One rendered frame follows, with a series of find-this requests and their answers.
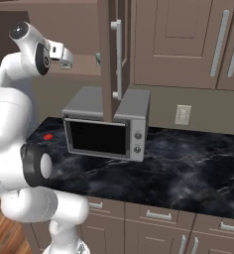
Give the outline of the brown drawer front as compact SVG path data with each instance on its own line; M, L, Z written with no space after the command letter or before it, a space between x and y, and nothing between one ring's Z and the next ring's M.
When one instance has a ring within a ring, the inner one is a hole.
M195 217L193 230L202 233L216 234L228 237L234 237L234 231L220 229L220 222L234 226L234 219L198 214Z
M88 202L96 202L100 203L103 202L103 208L90 208L91 213L100 214L100 215L106 215L111 217L117 217L117 218L123 218L125 213L125 204L123 201L118 200L112 200L102 197L93 197L88 196L87 197Z
M172 220L156 219L147 217L147 210L161 214L172 214ZM158 225L168 225L172 227L191 229L195 214L192 212L180 211L170 208L149 206L127 202L125 204L125 217L139 222L155 223Z

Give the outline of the brown base cabinet door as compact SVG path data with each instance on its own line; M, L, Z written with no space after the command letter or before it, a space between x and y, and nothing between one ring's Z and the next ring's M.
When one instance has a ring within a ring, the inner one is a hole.
M198 238L196 254L234 254L234 238L193 231L190 234L185 254L190 254L194 237Z
M90 254L124 254L124 219L90 214L81 225Z
M178 254L181 237L190 231L161 225L125 221L125 254Z

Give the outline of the white wall outlet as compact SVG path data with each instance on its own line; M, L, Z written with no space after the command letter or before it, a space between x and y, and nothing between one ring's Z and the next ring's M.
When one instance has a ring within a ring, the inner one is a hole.
M187 125L189 122L190 111L190 105L178 105L176 107L175 124Z

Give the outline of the brown open cabinet door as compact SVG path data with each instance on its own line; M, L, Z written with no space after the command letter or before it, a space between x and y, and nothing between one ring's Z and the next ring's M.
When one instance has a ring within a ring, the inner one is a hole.
M131 0L97 0L103 119L111 122L121 100L117 90L116 32L111 23L122 21L122 98L130 84Z

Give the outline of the brown open wall cabinet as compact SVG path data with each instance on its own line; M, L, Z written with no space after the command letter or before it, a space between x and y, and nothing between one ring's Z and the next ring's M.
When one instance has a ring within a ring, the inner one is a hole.
M62 69L53 62L50 76L98 80L101 72L96 0L0 0L0 63L18 50L9 29L19 21L32 24L45 38L60 42L73 53L73 65Z

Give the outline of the grey toaster oven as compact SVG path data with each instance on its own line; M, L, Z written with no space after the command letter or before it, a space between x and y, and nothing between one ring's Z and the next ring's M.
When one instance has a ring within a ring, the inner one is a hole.
M112 122L103 121L102 89L84 86L62 110L70 153L142 162L151 92L128 89Z

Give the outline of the wide brown wall cabinet door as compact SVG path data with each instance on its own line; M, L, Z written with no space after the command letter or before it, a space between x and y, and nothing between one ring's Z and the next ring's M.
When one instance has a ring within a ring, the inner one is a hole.
M211 77L224 10L230 15L217 71ZM137 0L135 82L213 89L233 13L234 0Z

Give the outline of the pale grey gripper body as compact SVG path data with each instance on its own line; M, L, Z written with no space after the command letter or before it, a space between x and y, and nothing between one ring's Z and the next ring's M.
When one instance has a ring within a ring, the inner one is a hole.
M70 52L69 49L61 47L59 49L60 57L59 61L62 64L73 64L73 54Z

